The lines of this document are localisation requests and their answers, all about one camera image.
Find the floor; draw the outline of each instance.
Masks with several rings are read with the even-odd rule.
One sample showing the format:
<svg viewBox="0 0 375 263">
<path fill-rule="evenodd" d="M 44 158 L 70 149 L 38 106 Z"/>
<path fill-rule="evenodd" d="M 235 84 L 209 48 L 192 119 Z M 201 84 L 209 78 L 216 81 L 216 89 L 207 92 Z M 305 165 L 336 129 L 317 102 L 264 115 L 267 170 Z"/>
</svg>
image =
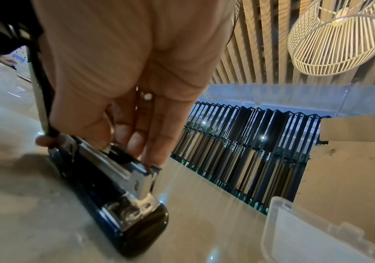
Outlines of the floor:
<svg viewBox="0 0 375 263">
<path fill-rule="evenodd" d="M 142 256 L 109 244 L 36 147 L 41 132 L 31 85 L 0 65 L 0 263 L 259 262 L 265 216 L 174 160 L 154 195 L 170 215 Z"/>
</svg>

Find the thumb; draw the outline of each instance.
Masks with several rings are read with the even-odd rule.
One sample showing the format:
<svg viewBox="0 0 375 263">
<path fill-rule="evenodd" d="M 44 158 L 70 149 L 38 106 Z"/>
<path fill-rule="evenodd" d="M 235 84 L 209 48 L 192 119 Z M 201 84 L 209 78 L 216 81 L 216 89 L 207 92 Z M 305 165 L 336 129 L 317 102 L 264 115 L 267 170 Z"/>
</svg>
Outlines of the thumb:
<svg viewBox="0 0 375 263">
<path fill-rule="evenodd" d="M 98 149 L 107 146 L 112 134 L 104 112 L 110 100 L 58 81 L 50 124 L 61 133 L 81 137 Z"/>
</svg>

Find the hand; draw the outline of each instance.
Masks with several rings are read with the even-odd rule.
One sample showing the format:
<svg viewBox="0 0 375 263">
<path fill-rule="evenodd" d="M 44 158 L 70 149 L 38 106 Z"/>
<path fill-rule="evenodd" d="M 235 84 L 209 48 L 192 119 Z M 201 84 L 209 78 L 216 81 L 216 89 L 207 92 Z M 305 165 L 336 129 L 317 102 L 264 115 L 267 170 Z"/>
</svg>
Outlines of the hand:
<svg viewBox="0 0 375 263">
<path fill-rule="evenodd" d="M 220 60 L 234 4 L 34 0 L 54 58 L 50 123 L 98 148 L 114 139 L 162 165 Z M 110 104 L 113 133 L 104 118 Z"/>
</svg>

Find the beige wall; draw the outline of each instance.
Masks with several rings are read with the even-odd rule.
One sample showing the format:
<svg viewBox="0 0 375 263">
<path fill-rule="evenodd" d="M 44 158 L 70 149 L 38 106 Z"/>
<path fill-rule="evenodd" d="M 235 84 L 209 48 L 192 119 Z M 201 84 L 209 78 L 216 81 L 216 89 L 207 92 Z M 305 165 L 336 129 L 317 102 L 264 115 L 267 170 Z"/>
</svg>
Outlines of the beige wall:
<svg viewBox="0 0 375 263">
<path fill-rule="evenodd" d="M 329 141 L 310 155 L 294 202 L 375 243 L 375 143 Z"/>
</svg>

